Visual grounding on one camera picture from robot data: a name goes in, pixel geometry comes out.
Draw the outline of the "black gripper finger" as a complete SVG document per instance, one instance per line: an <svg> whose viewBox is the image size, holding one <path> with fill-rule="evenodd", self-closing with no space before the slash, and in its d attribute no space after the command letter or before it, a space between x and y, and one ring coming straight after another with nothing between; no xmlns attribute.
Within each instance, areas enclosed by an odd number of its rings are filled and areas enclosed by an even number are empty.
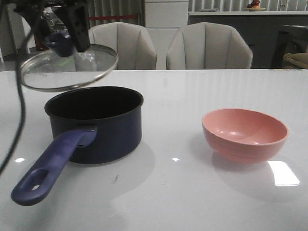
<svg viewBox="0 0 308 231"><path fill-rule="evenodd" d="M85 52L90 47L88 4L62 3L55 14L64 23L76 50Z"/></svg>
<svg viewBox="0 0 308 231"><path fill-rule="evenodd" d="M34 35L46 49L50 49L47 38L51 35L51 30L48 23L42 18L43 11L46 7L48 7L46 4L17 4L16 8L13 10L15 13L22 16L31 28L21 43L22 49L25 49L32 35Z"/></svg>

